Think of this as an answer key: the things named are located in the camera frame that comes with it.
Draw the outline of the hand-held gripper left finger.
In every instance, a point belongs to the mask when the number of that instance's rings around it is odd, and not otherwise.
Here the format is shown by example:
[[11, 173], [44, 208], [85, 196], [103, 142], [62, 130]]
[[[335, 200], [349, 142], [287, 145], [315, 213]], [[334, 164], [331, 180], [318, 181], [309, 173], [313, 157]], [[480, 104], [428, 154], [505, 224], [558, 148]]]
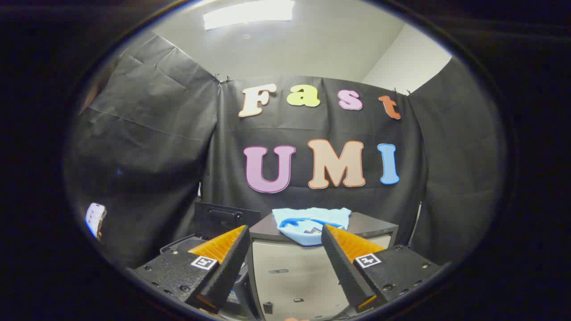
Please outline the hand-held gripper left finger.
[[167, 249], [133, 272], [165, 296], [216, 314], [234, 287], [249, 246], [249, 226], [244, 224], [193, 248]]

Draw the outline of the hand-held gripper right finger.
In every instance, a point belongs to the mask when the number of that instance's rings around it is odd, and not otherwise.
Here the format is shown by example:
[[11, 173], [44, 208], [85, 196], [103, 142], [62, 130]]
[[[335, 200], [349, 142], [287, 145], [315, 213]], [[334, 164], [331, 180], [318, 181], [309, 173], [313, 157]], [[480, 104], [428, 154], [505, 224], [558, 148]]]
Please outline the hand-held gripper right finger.
[[407, 246], [382, 247], [325, 224], [321, 242], [351, 308], [382, 308], [430, 284], [442, 266]]

